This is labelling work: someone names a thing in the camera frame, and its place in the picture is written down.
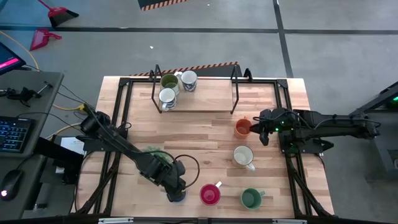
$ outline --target mug rack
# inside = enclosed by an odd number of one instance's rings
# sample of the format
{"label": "mug rack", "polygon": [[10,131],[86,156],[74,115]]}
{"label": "mug rack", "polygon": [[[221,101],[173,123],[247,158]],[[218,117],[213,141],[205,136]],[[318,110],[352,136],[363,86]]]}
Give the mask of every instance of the mug rack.
{"label": "mug rack", "polygon": [[[177,96],[177,105],[168,112],[230,112],[234,113],[239,101],[238,73],[240,69],[234,66],[229,79],[219,79],[212,77],[198,77],[197,88],[194,92],[181,90]],[[155,71],[149,72],[149,80],[153,82],[151,99],[159,113],[162,103],[157,103],[155,94],[159,94],[162,89],[160,80],[163,77],[159,65],[155,66]],[[233,79],[235,77],[234,101]]]}

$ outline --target yellow and black striped tape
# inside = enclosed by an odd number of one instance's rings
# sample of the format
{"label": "yellow and black striped tape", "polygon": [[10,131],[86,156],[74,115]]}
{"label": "yellow and black striped tape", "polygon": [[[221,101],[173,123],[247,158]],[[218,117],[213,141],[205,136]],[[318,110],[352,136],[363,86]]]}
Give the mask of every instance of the yellow and black striped tape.
{"label": "yellow and black striped tape", "polygon": [[[212,64],[212,65],[202,65],[202,66],[192,66],[192,67],[185,67],[185,68],[169,69],[169,70],[163,70],[162,73],[168,74],[168,73],[175,73],[175,72],[184,72],[187,70],[198,70],[198,69],[203,69],[203,68],[220,67],[220,66],[226,66],[226,65],[238,65],[238,62],[225,62],[225,63],[216,63],[216,64]],[[137,73],[132,76],[149,76],[149,72]]]}
{"label": "yellow and black striped tape", "polygon": [[148,10],[151,10],[151,9],[156,9],[158,7],[169,6],[169,5],[173,5],[173,4],[177,4],[177,3],[181,3],[181,2],[186,2],[186,1],[188,1],[188,0],[169,0],[169,1],[156,3],[156,4],[151,4],[151,5],[142,7],[141,10],[142,11],[148,11]]}

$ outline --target green mug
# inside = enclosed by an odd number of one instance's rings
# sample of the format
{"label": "green mug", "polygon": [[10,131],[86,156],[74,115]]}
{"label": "green mug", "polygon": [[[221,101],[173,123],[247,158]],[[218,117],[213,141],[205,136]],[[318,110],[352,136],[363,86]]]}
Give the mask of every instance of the green mug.
{"label": "green mug", "polygon": [[180,93],[180,86],[178,84],[178,77],[173,74],[166,74],[160,79],[160,84],[163,88],[171,88],[175,94]]}
{"label": "green mug", "polygon": [[256,189],[246,189],[241,195],[241,203],[247,209],[258,209],[262,202],[262,196],[265,194],[264,191],[258,192]]}

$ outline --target yellow cable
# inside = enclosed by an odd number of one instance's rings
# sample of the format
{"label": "yellow cable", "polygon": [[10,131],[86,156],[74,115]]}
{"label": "yellow cable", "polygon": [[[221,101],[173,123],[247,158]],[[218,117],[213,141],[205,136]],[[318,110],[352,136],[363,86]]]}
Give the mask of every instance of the yellow cable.
{"label": "yellow cable", "polygon": [[70,126],[65,126],[65,127],[61,128],[61,129],[59,129],[58,131],[52,133],[52,134],[51,134],[49,137],[47,137],[46,139],[47,139],[47,140],[50,140],[50,138],[52,138],[52,136],[57,135],[57,134],[61,133],[62,131],[66,130],[66,129],[69,129],[69,128],[72,128],[72,127],[75,127],[75,126],[79,126],[79,125],[80,125],[80,123],[71,124]]}
{"label": "yellow cable", "polygon": [[5,35],[6,37],[8,37],[10,40],[13,40],[13,41],[14,41],[15,43],[17,43],[18,45],[20,45],[20,47],[22,47],[22,48],[30,55],[30,57],[32,58],[33,62],[35,63],[36,68],[39,69],[39,66],[37,65],[37,62],[36,62],[35,58],[33,57],[33,55],[32,55],[22,44],[20,44],[16,39],[14,39],[14,38],[8,36],[6,33],[4,33],[4,32],[1,31],[1,30],[0,30],[0,33],[1,33],[2,35]]}
{"label": "yellow cable", "polygon": [[57,105],[52,105],[53,107],[60,109],[60,110],[66,110],[66,111],[73,111],[73,110],[80,110],[80,106],[76,107],[76,108],[63,108],[61,106],[57,106]]}
{"label": "yellow cable", "polygon": [[[0,30],[0,33],[2,35],[5,35],[6,37],[8,37],[10,40],[13,40],[15,43],[17,43],[18,45],[20,45],[20,47],[22,47],[32,58],[33,62],[35,63],[36,69],[39,71],[39,65],[37,64],[35,58],[33,57],[33,55],[21,44],[19,43],[16,39],[10,37],[9,35],[7,35],[6,33],[4,33],[3,31]],[[76,108],[63,108],[61,106],[57,106],[57,105],[53,105],[55,108],[58,108],[60,110],[66,110],[66,111],[71,111],[71,110],[83,110],[82,109],[82,105],[76,107]]]}

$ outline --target white paper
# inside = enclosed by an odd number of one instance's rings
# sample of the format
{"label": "white paper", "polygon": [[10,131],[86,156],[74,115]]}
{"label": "white paper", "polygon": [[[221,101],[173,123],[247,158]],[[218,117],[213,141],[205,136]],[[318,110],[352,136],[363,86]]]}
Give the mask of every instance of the white paper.
{"label": "white paper", "polygon": [[63,167],[56,167],[55,168],[55,173],[56,174],[63,174],[65,172],[65,168]]}
{"label": "white paper", "polygon": [[[75,138],[75,137],[62,138],[61,146],[64,147],[65,149],[69,149],[69,150],[79,153],[81,155],[85,154],[85,151],[83,150],[85,143],[80,140],[77,140],[77,138]],[[57,167],[55,169],[56,174],[63,174],[64,171],[65,171],[65,169],[61,168],[61,167]]]}

